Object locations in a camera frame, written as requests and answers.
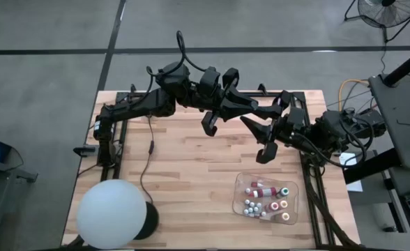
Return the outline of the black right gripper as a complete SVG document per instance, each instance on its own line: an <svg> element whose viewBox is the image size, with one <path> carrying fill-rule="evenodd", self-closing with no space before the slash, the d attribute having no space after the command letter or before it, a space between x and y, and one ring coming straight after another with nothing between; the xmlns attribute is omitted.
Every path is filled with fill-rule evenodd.
<svg viewBox="0 0 410 251"><path fill-rule="evenodd" d="M272 125L262 125L245 116L240 117L258 144L267 144L274 138L290 144L295 132L303 134L308 128L307 105L302 92L281 91L275 97L273 105L258 106L255 115L261 119L274 119L272 127Z"/></svg>

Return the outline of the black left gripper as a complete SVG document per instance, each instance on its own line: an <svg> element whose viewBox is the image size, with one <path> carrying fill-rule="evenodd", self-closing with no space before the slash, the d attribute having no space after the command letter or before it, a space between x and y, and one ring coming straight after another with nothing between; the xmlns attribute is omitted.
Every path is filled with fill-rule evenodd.
<svg viewBox="0 0 410 251"><path fill-rule="evenodd" d="M239 81L237 69L230 68L222 76L222 85L218 83L219 78L220 73L212 66L204 71L199 83L195 84L192 103L196 108L211 110L223 121L253 113L258 108L257 100L236 89Z"/></svg>

